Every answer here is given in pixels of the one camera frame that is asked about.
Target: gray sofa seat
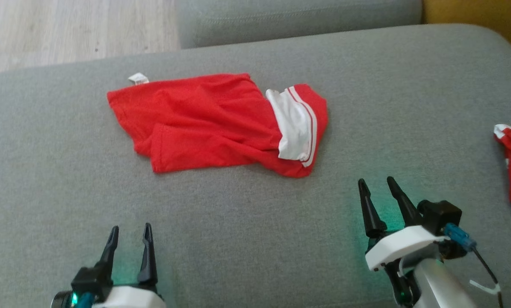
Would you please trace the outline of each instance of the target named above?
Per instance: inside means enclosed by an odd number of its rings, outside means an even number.
[[[328,100],[313,173],[258,165],[152,173],[107,105],[151,80],[249,72]],[[151,222],[171,307],[392,308],[367,269],[357,180],[391,228],[393,175],[416,202],[447,199],[511,307],[511,205],[497,123],[511,124],[511,47],[467,25],[406,26],[32,68],[0,74],[0,307],[46,307],[121,227],[113,279],[135,279]],[[447,263],[480,307],[473,256]]]
[[[421,0],[180,0],[182,48],[421,23]]]

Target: wooden floor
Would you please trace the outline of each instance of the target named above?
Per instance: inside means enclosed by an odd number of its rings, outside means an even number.
[[[0,0],[0,72],[177,50],[175,0]]]

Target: green led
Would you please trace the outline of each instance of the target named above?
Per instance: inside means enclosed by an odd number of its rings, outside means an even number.
[[[77,302],[79,302],[79,298],[76,293],[73,293],[73,296],[71,296],[71,306],[75,306]]]

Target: white cable tie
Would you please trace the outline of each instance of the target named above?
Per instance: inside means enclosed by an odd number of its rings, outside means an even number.
[[[470,284],[474,285],[474,287],[476,287],[476,288],[482,289],[484,292],[489,293],[489,294],[496,295],[496,293],[500,292],[500,285],[498,283],[495,285],[494,289],[490,289],[490,288],[484,287],[483,285],[481,285],[481,284],[479,284],[479,283],[477,283],[476,281],[473,281],[473,280],[470,280]]]

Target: mustard yellow fabric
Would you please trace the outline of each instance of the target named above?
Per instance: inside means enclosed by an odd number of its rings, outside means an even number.
[[[511,0],[423,0],[423,21],[484,26],[511,43]]]

